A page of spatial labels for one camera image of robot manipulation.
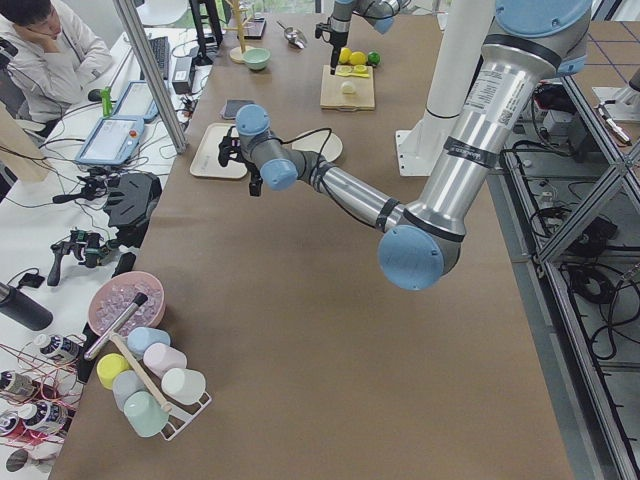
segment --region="container lid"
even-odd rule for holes
[[[29,420],[34,417],[38,413],[38,407],[36,407],[33,403],[27,403],[22,405],[18,409],[18,416],[23,420]]]
[[[46,347],[49,345],[49,335],[41,333],[33,340],[33,344],[39,348]]]

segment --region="small dark box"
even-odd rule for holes
[[[178,95],[191,93],[193,86],[193,77],[196,74],[196,66],[193,57],[181,57],[176,60],[176,66],[173,70],[173,91]]]

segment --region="white lab coat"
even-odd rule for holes
[[[60,0],[51,0],[60,17],[62,32],[56,43],[60,53],[45,53],[42,47],[22,40],[13,25],[0,16],[0,36],[18,49],[9,72],[22,90],[35,122],[60,118],[67,108],[87,94],[84,87],[111,64],[104,41]]]

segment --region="green lime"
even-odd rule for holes
[[[377,67],[380,63],[380,54],[376,51],[369,52],[367,55],[367,65],[371,65],[372,67]]]

